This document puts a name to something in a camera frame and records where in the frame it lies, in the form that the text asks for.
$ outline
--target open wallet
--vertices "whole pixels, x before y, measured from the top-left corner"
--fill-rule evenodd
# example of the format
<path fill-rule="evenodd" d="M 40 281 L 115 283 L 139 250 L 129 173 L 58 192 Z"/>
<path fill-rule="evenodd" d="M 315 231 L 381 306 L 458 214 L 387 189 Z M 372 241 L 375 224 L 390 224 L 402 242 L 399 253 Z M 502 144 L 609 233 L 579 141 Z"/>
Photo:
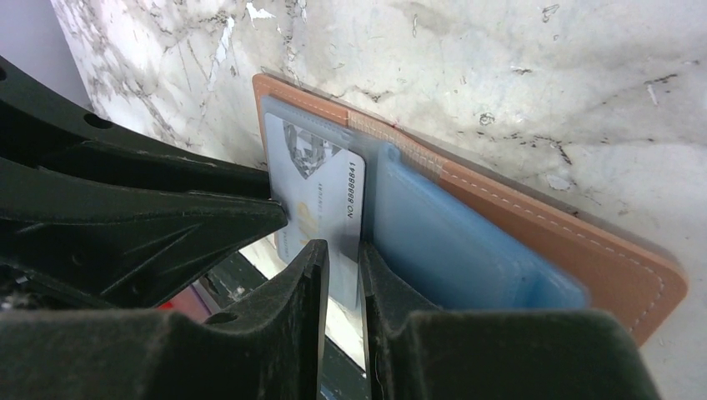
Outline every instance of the open wallet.
<path fill-rule="evenodd" d="M 261 102 L 270 97 L 392 143 L 405 165 L 578 279 L 589 290 L 590 306 L 613 313 L 639 345 L 687 293 L 687 280 L 675 263 L 471 171 L 391 124 L 266 74 L 253 77 L 253 89 L 263 137 Z"/>

